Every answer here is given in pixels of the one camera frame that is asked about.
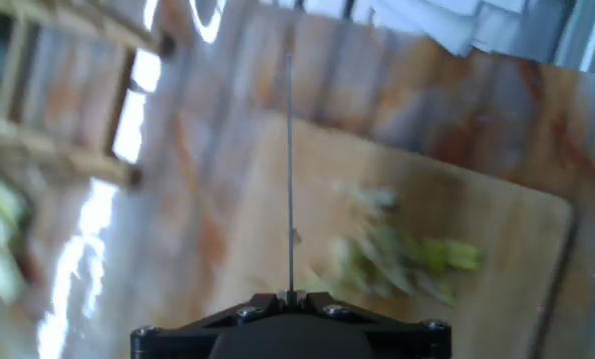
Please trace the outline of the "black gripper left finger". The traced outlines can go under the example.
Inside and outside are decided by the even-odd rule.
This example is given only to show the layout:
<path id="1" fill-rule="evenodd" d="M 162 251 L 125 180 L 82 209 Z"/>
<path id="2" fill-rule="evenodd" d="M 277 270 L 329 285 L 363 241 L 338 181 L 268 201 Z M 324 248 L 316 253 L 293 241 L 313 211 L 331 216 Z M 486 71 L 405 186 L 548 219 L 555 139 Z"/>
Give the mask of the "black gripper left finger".
<path id="1" fill-rule="evenodd" d="M 247 302 L 179 328 L 143 326 L 131 333 L 131 358 L 173 358 L 177 355 L 208 358 L 222 334 L 244 324 L 281 314 L 285 309 L 284 298 L 275 293 L 262 293 L 253 295 Z"/>

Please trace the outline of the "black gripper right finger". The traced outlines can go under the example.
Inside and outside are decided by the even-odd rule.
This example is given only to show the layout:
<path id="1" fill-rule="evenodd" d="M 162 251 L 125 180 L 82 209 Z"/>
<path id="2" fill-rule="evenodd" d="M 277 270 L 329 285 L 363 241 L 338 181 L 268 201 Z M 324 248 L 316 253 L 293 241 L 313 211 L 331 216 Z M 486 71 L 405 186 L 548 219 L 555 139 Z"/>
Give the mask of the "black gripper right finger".
<path id="1" fill-rule="evenodd" d="M 292 311 L 341 325 L 332 329 L 348 343 L 359 343 L 342 330 L 362 339 L 374 358 L 450 358 L 450 325 L 440 319 L 407 323 L 335 299 L 328 292 L 297 292 L 292 295 Z"/>

